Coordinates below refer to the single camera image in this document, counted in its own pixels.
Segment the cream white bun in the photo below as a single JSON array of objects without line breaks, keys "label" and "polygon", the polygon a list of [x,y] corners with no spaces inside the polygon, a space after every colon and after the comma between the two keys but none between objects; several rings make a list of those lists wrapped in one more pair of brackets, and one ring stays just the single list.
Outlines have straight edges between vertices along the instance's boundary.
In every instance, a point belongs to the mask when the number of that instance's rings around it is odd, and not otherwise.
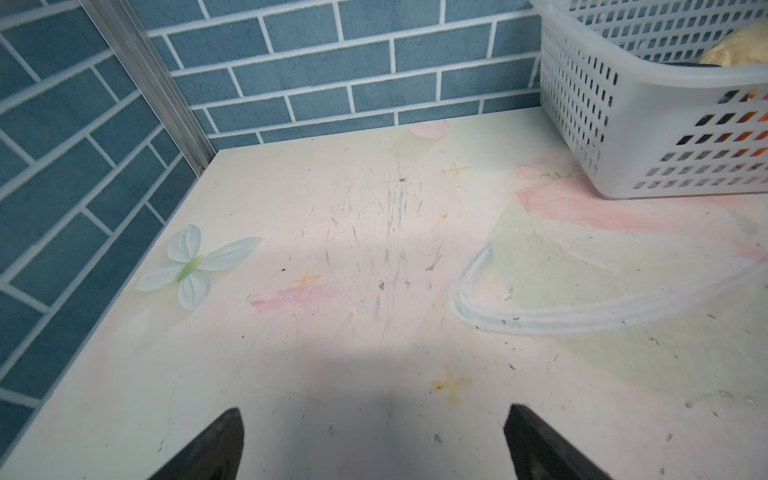
[{"label": "cream white bun", "polygon": [[698,64],[719,67],[763,64],[767,62],[767,44],[767,23],[757,22],[729,34],[707,50]]}]

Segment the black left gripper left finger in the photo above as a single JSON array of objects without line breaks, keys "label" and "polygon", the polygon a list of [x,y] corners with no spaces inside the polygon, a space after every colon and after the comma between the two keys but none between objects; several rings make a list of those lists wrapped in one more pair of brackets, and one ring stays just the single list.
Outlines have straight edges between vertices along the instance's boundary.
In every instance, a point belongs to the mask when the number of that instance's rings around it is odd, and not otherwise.
[{"label": "black left gripper left finger", "polygon": [[224,411],[150,480],[235,479],[244,448],[241,412]]}]

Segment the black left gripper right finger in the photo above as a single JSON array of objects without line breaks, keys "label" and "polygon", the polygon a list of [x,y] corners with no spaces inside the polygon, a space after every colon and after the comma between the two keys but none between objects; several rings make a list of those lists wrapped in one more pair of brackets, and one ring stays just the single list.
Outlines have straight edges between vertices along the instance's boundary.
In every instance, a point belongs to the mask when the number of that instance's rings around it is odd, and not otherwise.
[{"label": "black left gripper right finger", "polygon": [[510,406],[503,432],[518,479],[611,479],[525,405]]}]

